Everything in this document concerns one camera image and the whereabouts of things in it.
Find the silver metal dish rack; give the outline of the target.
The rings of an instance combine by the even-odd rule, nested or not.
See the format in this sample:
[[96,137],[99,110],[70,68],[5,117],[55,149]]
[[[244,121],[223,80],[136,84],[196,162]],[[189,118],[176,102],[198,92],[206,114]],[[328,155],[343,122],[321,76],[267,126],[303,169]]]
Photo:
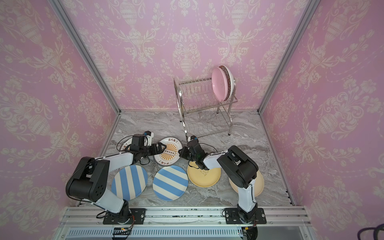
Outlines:
[[220,133],[232,134],[234,123],[231,111],[233,104],[238,102],[235,95],[219,101],[211,78],[193,81],[174,79],[174,89],[186,139],[191,136],[202,138]]

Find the pink plate with bear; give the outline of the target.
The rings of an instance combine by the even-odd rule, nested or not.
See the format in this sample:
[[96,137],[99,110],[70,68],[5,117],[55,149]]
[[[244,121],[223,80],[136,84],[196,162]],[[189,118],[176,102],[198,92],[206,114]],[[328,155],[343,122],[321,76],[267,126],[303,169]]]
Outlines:
[[224,66],[215,67],[212,73],[213,92],[219,102],[226,101],[230,94],[228,71]]

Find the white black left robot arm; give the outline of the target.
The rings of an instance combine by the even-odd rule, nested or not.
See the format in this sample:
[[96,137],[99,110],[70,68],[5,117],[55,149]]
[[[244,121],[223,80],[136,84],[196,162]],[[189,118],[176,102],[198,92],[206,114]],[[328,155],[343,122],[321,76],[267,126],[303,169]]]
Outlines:
[[134,221],[128,201],[118,197],[107,187],[110,172],[133,165],[148,156],[162,154],[167,149],[163,143],[152,143],[151,132],[131,136],[131,143],[118,153],[105,157],[83,157],[66,184],[70,199],[89,202],[104,210],[105,219],[115,224]]

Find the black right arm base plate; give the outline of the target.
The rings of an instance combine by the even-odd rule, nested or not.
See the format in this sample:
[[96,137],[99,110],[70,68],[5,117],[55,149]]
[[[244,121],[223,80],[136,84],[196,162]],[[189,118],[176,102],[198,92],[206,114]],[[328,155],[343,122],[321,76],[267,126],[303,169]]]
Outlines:
[[241,208],[225,208],[224,217],[228,225],[265,225],[267,223],[266,214],[262,208],[254,208],[248,213]]

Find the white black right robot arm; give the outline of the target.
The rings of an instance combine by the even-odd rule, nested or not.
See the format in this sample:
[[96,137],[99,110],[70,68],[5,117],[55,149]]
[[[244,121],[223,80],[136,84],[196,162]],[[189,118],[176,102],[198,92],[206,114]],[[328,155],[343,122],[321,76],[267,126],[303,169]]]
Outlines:
[[201,170],[221,168],[238,187],[238,214],[244,223],[255,223],[258,204],[254,186],[258,165],[237,146],[217,153],[206,153],[197,138],[190,139],[187,146],[179,150],[181,158],[194,162]]

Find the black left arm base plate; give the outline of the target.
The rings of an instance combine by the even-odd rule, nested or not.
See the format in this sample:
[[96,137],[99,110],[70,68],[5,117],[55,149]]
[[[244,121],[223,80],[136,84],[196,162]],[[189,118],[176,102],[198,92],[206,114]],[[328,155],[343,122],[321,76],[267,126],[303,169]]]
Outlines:
[[104,225],[143,225],[145,216],[146,216],[145,208],[133,208],[130,209],[130,213],[128,216],[122,216],[119,214],[111,214],[107,213],[104,217],[103,224]]

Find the white floral plate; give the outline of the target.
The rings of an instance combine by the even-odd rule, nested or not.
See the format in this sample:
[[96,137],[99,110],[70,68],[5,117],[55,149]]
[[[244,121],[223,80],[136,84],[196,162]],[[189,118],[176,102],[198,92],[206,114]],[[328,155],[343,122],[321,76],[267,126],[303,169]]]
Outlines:
[[229,100],[232,95],[233,95],[233,92],[234,92],[234,89],[235,89],[235,79],[233,77],[233,74],[232,72],[229,70],[229,68],[227,68],[226,66],[224,65],[221,65],[219,66],[219,68],[221,70],[224,71],[226,77],[227,77],[227,82],[228,82],[228,92],[227,92],[227,96],[226,98],[224,99],[224,101],[227,101]]

